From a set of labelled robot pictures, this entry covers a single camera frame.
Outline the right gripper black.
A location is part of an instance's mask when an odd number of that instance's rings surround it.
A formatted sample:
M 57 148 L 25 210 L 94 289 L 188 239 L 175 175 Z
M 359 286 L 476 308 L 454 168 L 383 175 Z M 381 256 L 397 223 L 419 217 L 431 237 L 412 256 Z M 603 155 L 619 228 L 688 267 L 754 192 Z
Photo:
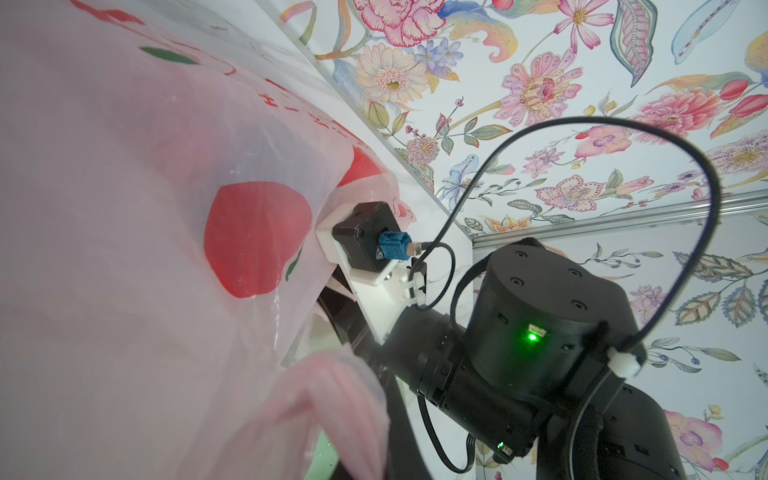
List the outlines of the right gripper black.
M 643 465 L 647 397 L 616 374 L 646 352 L 628 297 L 532 238 L 507 245 L 448 280 L 457 302 L 482 286 L 467 325 L 454 311 L 397 302 L 375 288 L 358 303 L 332 290 L 321 310 L 340 339 L 383 377 L 406 383 L 509 463 L 534 445 L 546 465 Z

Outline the pink plastic bag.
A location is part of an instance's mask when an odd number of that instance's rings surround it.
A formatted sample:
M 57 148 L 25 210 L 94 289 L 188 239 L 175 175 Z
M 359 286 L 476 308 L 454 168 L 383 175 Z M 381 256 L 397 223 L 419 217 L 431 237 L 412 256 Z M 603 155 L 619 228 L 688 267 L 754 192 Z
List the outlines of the pink plastic bag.
M 283 368 L 344 204 L 413 215 L 281 68 L 133 1 L 1 5 L 1 475 L 356 479 L 390 421 L 347 347 Z

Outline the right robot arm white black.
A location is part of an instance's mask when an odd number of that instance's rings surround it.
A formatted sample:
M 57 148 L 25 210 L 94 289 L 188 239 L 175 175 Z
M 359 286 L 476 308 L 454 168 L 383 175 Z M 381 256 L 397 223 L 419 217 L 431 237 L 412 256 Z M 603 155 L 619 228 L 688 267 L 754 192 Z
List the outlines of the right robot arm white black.
M 532 238 L 502 247 L 459 281 L 481 281 L 470 319 L 420 300 L 415 264 L 325 237 L 372 327 L 375 359 L 415 394 L 424 427 L 436 408 L 466 446 L 501 464 L 538 454 L 540 479 L 680 479 L 666 414 L 630 379 L 647 354 L 624 290 Z

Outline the light green fruit plate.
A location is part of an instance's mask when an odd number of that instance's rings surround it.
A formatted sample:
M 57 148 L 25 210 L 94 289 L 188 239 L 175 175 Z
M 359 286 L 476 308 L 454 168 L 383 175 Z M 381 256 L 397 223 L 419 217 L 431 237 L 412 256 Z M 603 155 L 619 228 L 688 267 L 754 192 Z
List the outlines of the light green fruit plate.
M 304 359 L 312 354 L 328 350 L 337 350 L 341 342 L 333 328 L 326 320 L 317 315 L 303 328 L 295 341 L 294 361 Z M 311 462 L 304 478 L 308 480 L 330 479 L 339 462 L 339 457 L 331 445 L 326 433 L 320 430 L 312 451 Z

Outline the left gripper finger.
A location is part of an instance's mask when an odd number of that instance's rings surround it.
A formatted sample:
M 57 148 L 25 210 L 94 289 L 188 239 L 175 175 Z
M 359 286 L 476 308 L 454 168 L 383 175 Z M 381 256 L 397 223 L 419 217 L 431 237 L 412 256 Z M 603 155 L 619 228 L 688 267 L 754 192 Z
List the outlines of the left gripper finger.
M 386 396 L 387 413 L 390 418 L 387 456 L 382 479 L 431 479 L 420 454 L 397 379 L 382 377 L 380 383 Z

